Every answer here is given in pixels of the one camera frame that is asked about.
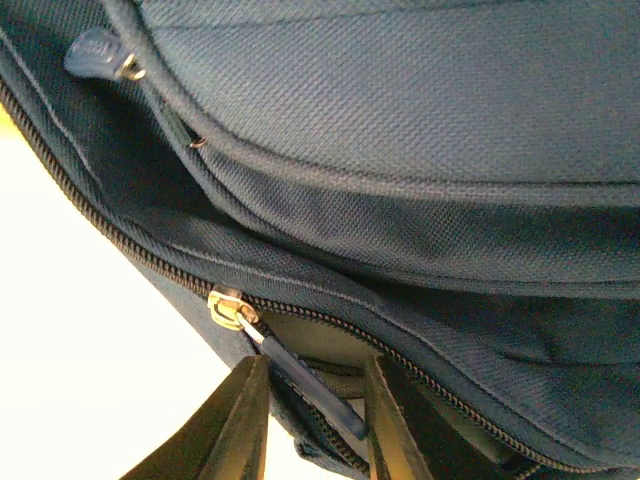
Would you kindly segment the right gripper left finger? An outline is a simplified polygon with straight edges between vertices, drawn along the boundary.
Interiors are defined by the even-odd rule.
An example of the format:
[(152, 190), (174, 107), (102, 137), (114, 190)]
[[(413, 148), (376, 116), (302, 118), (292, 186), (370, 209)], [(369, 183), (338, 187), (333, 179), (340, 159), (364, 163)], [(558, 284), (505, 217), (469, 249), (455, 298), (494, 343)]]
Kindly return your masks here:
[(269, 364), (245, 357), (189, 420), (125, 479), (262, 479)]

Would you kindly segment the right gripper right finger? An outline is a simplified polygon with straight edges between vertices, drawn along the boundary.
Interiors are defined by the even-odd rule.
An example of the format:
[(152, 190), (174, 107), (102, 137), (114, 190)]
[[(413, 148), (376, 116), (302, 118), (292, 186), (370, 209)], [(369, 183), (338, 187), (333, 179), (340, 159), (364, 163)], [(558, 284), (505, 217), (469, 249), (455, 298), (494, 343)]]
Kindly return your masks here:
[(372, 479), (503, 479), (386, 357), (365, 367), (365, 414)]

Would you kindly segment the navy blue student backpack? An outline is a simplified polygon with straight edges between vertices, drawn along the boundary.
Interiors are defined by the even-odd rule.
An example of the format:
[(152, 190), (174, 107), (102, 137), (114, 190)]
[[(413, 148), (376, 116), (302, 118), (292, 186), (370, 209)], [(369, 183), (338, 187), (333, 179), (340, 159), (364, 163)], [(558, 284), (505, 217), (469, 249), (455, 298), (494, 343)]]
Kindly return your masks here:
[(1, 101), (298, 454), (639, 475), (635, 1), (5, 1)]

